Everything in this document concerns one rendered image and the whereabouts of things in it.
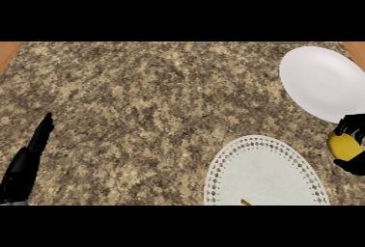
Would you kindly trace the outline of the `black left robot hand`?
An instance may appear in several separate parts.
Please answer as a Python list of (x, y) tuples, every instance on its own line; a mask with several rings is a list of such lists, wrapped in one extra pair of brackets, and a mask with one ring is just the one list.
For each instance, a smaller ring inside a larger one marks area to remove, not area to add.
[(28, 200), (36, 178), (39, 157), (53, 129), (53, 116), (51, 113), (47, 113), (35, 128), (28, 145), (19, 149), (8, 164), (0, 182), (0, 204)]

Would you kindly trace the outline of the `yellow lemon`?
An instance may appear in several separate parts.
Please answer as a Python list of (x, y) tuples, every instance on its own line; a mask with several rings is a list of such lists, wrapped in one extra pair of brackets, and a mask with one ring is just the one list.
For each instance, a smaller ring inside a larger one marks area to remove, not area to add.
[(329, 133), (328, 148), (333, 157), (344, 161), (348, 161), (359, 153), (363, 152), (354, 138), (345, 133), (341, 135), (336, 135), (335, 132)]

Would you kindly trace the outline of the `white lace-edged placemat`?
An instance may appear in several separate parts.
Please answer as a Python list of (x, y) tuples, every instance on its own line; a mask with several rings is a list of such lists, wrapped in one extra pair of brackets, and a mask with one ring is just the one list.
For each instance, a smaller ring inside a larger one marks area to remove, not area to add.
[(328, 206), (320, 179), (298, 152), (261, 135), (218, 151), (206, 172), (205, 206)]

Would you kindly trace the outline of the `white round plate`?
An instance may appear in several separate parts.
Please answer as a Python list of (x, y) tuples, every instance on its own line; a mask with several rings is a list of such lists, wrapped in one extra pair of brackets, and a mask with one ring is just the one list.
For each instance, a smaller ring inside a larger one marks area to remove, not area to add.
[(365, 113), (365, 72), (331, 49), (301, 46), (279, 63), (279, 79), (292, 101), (320, 120), (336, 124)]

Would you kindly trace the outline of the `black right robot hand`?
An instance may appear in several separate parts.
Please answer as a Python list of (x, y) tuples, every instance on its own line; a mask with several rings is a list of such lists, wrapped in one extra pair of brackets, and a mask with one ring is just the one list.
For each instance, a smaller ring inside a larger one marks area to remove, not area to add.
[[(333, 129), (336, 135), (342, 133), (354, 135), (354, 141), (362, 144), (365, 139), (365, 114), (345, 115)], [(335, 159), (333, 163), (344, 171), (356, 176), (365, 176), (365, 151), (359, 153), (348, 161)]]

